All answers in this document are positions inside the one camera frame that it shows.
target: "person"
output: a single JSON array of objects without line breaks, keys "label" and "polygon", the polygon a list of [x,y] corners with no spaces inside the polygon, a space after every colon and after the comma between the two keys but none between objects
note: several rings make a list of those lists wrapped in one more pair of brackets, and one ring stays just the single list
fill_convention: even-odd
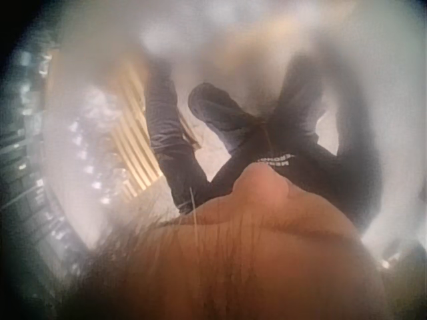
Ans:
[{"label": "person", "polygon": [[192,91],[189,108],[231,155],[211,182],[183,138],[169,72],[156,65],[147,126],[182,215],[110,241],[61,319],[389,319],[360,240],[380,184],[366,104],[334,51],[325,56],[342,94],[338,154],[315,132],[325,73],[297,55],[267,121],[208,83]]}]

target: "hair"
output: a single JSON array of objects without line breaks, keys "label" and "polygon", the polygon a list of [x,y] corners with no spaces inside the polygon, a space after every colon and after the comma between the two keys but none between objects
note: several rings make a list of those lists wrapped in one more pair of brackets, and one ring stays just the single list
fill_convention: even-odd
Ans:
[{"label": "hair", "polygon": [[[164,233],[161,237],[152,237],[152,231],[161,231],[165,224],[154,223],[144,232],[135,233],[133,231],[121,230],[112,235],[105,245],[94,254],[87,264],[87,269],[82,273],[72,285],[72,288],[64,294],[59,306],[58,319],[61,320],[85,320],[85,319],[165,319],[165,308],[161,290],[159,290],[159,271],[165,269],[165,263],[161,258],[161,247],[167,245],[168,241],[173,241],[173,235],[169,237]],[[326,244],[333,239],[315,239],[325,241]],[[137,248],[144,246],[151,250],[150,261],[138,260],[138,274],[129,270],[129,266],[134,261],[134,253]],[[359,244],[342,244],[351,251],[354,261],[362,270],[362,281],[359,281],[353,288],[349,288],[348,295],[340,296],[332,292],[331,285],[339,286],[336,281],[333,283],[331,275],[329,278],[313,283],[313,290],[318,293],[322,300],[322,309],[318,311],[317,319],[389,319],[386,308],[383,308],[381,298],[378,298],[378,291],[372,284],[372,272],[375,272],[373,264],[366,263],[370,260],[369,254]],[[211,255],[220,255],[222,250],[216,250]],[[251,295],[256,295],[258,289],[256,275],[252,273],[249,278],[243,280],[241,277],[241,265],[236,259],[238,253],[232,249],[230,257],[218,257],[226,261],[221,269],[222,276],[226,283],[222,283],[223,295],[218,297],[218,281],[216,279],[202,280],[202,294],[197,299],[193,299],[192,319],[265,319],[259,312],[254,312],[251,306]],[[130,303],[131,293],[128,292],[129,282],[127,276],[133,272],[137,276],[139,285],[143,291],[138,291],[137,299],[139,305],[135,308],[134,303]],[[225,301],[225,306],[218,304],[218,298]]]}]

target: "black sleeve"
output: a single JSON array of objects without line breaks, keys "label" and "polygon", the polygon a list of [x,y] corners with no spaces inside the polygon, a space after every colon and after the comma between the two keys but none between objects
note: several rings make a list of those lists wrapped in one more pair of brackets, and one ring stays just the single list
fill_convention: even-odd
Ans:
[{"label": "black sleeve", "polygon": [[189,213],[193,209],[191,193],[197,207],[202,202],[208,181],[195,158],[193,147],[183,138],[173,82],[162,75],[151,76],[145,88],[145,104],[155,158],[179,212]]},{"label": "black sleeve", "polygon": [[346,210],[353,222],[366,228],[380,206],[382,174],[368,104],[354,70],[336,45],[318,39],[321,55],[338,97],[338,163]]}]

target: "skin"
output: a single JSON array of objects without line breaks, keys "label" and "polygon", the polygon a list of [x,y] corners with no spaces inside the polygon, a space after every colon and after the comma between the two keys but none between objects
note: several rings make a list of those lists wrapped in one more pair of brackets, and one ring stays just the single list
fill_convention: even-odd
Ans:
[{"label": "skin", "polygon": [[[146,240],[128,274],[136,313],[142,297],[157,297],[160,318],[199,319],[200,301],[214,296],[222,317],[232,312],[232,301],[246,319],[313,319],[328,303],[382,295],[374,265],[354,249],[360,236],[345,215],[264,164],[246,168],[231,194],[153,230]],[[155,271],[141,271],[140,261],[151,261]]]}]

